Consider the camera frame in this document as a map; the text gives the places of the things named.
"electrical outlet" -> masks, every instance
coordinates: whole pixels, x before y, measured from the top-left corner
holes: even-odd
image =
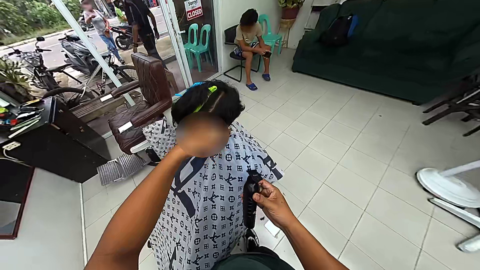
[[[20,143],[11,142],[7,145],[2,146],[2,148],[5,149],[5,150],[12,150],[12,149],[14,149],[15,147],[18,147],[18,146],[20,146]]]

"red sign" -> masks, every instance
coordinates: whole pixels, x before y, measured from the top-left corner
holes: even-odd
[[[187,12],[187,21],[198,18],[204,14],[200,0],[186,0],[185,10]]]

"backpack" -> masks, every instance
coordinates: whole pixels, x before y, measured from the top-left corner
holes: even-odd
[[[340,16],[320,35],[320,43],[328,47],[340,47],[348,43],[358,24],[357,15]]]

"white tile floor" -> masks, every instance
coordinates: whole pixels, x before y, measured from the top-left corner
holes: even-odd
[[[480,253],[455,244],[479,231],[430,204],[414,178],[423,167],[480,159],[480,135],[461,136],[472,124],[454,114],[423,126],[424,106],[292,73],[293,53],[272,57],[271,82],[252,74],[258,91],[219,79],[242,94],[239,121],[285,171],[276,185],[299,220],[351,270],[477,269]],[[119,155],[113,137],[107,141]],[[89,257],[119,204],[151,169],[106,188],[96,177],[83,184]],[[463,177],[480,187],[478,171]],[[261,244],[302,269],[283,233],[273,237],[261,217],[255,226]],[[156,269],[147,247],[139,263]]]

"black hair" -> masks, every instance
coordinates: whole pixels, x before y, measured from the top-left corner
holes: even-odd
[[[258,21],[258,13],[255,9],[249,9],[245,11],[240,18],[240,25],[241,26],[251,26],[257,23]]]
[[[212,86],[216,86],[216,91],[210,94],[208,88]],[[173,122],[180,123],[185,116],[193,113],[202,104],[203,106],[199,111],[213,113],[223,119],[227,125],[231,125],[245,109],[236,88],[218,80],[205,81],[203,84],[190,87],[172,105]]]

